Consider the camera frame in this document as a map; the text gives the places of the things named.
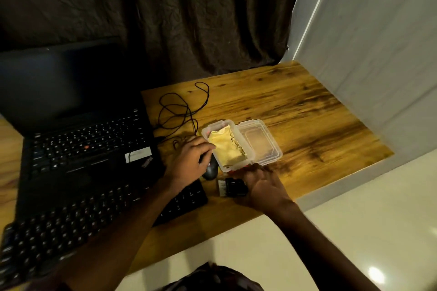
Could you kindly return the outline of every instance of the black keyboard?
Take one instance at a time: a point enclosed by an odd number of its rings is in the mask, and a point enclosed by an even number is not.
[[[77,247],[128,210],[147,189],[127,184],[7,225],[0,250],[0,290],[47,275],[60,260],[73,255]],[[202,184],[197,180],[170,201],[154,225],[207,202]]]
[[[56,136],[37,136],[32,142],[30,176],[101,153],[132,151],[146,144],[143,123],[137,109],[125,117],[80,128]]]

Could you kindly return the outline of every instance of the wooden desk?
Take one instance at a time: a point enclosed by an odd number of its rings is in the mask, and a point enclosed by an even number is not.
[[[196,114],[200,129],[220,119],[235,123],[261,119],[279,144],[283,157],[272,167],[288,193],[297,198],[391,156],[355,116],[296,62],[250,69],[203,80],[211,97]],[[177,92],[193,109],[205,93],[192,82],[144,91],[150,121],[156,124],[167,92]],[[187,124],[181,132],[192,132]],[[155,136],[167,135],[157,130]],[[165,161],[171,141],[160,145]],[[14,218],[21,155],[21,136],[0,120],[0,227]],[[136,271],[225,232],[259,213],[218,197],[215,182],[203,182],[208,205],[152,229],[131,266]]]

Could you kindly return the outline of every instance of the yellow cloth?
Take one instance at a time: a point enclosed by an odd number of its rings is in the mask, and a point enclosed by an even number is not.
[[[247,158],[243,149],[234,138],[230,125],[218,131],[211,131],[208,141],[216,145],[217,148],[214,152],[223,167],[232,167],[234,164]]]

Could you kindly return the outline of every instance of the laptop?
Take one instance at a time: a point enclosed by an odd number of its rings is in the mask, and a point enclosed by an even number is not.
[[[24,137],[16,221],[164,167],[118,38],[0,54],[0,114]]]

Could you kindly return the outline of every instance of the computer mouse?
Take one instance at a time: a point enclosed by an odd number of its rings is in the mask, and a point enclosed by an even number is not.
[[[217,174],[219,173],[219,164],[217,163],[216,158],[214,155],[211,155],[211,161],[208,163],[208,167],[206,167],[206,172],[202,175],[203,178],[205,178],[208,181],[212,181],[217,177]]]

